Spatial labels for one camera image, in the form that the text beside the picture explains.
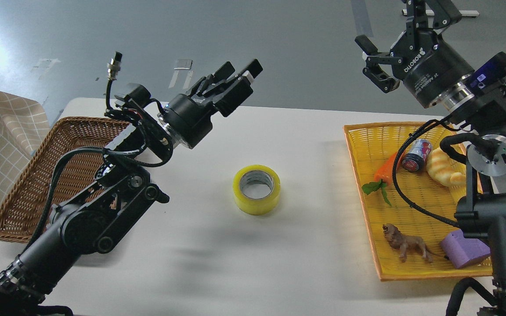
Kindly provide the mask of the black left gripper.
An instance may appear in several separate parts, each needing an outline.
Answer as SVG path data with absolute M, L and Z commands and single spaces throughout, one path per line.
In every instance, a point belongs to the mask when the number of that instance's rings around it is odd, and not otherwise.
M 178 94 L 159 114 L 161 124 L 179 144 L 193 149 L 212 130 L 213 107 L 224 117 L 232 114 L 251 94 L 255 78 L 263 71 L 253 59 L 234 74 L 230 61 L 216 72 L 201 77 L 185 94 Z M 201 104 L 193 99 L 205 99 Z

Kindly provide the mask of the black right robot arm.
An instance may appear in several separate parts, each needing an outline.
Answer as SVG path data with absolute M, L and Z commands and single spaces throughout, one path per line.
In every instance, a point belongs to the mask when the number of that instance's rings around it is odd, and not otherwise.
M 461 279 L 452 290 L 446 315 L 456 316 L 464 293 L 474 289 L 486 302 L 479 316 L 506 316 L 506 193 L 493 191 L 492 178 L 506 175 L 506 53 L 500 52 L 474 70 L 438 33 L 458 23 L 461 12 L 449 0 L 407 0 L 406 28 L 388 52 L 379 52 L 366 35 L 355 39 L 366 54 L 363 73 L 382 92 L 400 83 L 424 107 L 441 104 L 448 110 L 442 120 L 430 120 L 400 146 L 448 122 L 470 127 L 441 141 L 450 158 L 466 166 L 466 195 L 449 220 L 414 204 L 393 184 L 406 203 L 422 214 L 458 227 L 466 238 L 486 242 L 491 250 L 495 289 L 488 292 L 474 278 Z

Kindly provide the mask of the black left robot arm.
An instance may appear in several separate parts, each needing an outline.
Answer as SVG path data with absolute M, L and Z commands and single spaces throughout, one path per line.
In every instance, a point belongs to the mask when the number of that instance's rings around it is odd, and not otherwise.
M 251 85 L 263 71 L 257 59 L 239 72 L 225 62 L 167 106 L 143 85 L 129 83 L 111 106 L 121 58 L 116 52 L 107 66 L 105 116 L 128 126 L 104 147 L 79 147 L 60 157 L 30 242 L 0 272 L 0 316 L 72 316 L 67 306 L 43 306 L 46 296 L 81 256 L 111 252 L 155 202 L 170 201 L 148 168 L 165 165 L 177 145 L 194 148 L 212 130 L 212 116 L 233 113 L 251 96 Z M 52 204 L 66 165 L 85 153 L 102 158 L 93 182 L 68 200 Z

